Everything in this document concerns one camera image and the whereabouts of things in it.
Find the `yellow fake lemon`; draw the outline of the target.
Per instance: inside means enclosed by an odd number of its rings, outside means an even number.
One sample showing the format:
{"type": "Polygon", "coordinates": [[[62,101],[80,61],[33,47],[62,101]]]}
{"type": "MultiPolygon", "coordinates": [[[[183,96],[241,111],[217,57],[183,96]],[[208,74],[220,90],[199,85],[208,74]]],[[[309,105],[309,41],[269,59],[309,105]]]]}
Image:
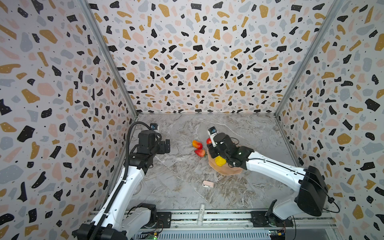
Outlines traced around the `yellow fake lemon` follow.
{"type": "Polygon", "coordinates": [[[224,159],[224,158],[221,157],[221,156],[217,156],[217,157],[215,158],[215,163],[216,163],[217,166],[221,167],[221,166],[224,166],[224,165],[227,163],[227,160],[224,159]]]}

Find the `red fake strawberry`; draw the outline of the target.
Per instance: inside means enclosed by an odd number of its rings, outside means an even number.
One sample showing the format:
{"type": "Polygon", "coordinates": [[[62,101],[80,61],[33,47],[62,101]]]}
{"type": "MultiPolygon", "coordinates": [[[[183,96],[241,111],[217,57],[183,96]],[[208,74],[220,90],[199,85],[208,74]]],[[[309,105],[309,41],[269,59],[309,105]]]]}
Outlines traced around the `red fake strawberry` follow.
{"type": "Polygon", "coordinates": [[[195,154],[200,158],[203,158],[206,156],[206,151],[204,149],[198,149],[198,150],[195,150],[195,154]]]}

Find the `red yellow fake mango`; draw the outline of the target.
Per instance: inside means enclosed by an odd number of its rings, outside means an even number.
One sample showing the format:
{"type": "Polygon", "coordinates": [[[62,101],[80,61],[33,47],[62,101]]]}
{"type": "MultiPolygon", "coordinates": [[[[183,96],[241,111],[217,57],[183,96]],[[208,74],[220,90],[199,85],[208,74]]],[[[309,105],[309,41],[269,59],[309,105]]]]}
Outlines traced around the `red yellow fake mango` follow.
{"type": "Polygon", "coordinates": [[[193,147],[196,148],[197,150],[200,150],[200,149],[203,148],[203,144],[200,143],[200,142],[198,142],[198,141],[196,141],[196,140],[193,140],[192,145],[193,145],[193,147]]]}

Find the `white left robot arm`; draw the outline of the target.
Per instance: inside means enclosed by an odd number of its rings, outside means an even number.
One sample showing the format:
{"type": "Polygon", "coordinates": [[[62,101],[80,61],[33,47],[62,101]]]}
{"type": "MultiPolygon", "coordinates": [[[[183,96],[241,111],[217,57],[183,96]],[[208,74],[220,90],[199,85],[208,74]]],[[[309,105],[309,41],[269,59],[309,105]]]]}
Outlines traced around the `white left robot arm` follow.
{"type": "Polygon", "coordinates": [[[119,181],[98,214],[88,224],[81,224],[73,235],[78,240],[130,240],[143,227],[158,224],[157,208],[141,203],[127,211],[129,203],[153,165],[156,155],[168,154],[171,141],[162,139],[154,130],[144,130],[138,135],[139,142],[126,156],[119,181]]]}

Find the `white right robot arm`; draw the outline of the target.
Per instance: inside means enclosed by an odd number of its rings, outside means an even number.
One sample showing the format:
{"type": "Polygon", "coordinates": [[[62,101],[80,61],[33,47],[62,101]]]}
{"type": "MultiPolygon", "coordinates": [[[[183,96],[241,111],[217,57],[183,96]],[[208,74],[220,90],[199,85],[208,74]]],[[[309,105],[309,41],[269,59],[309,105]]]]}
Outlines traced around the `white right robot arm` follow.
{"type": "Polygon", "coordinates": [[[251,148],[238,147],[230,136],[218,133],[214,127],[208,130],[208,134],[211,141],[208,150],[213,159],[221,157],[230,168],[241,168],[266,175],[293,190],[293,194],[272,201],[265,213],[268,224],[276,225],[302,213],[314,217],[322,215],[328,198],[328,188],[317,168],[290,166],[270,159],[251,148]]]}

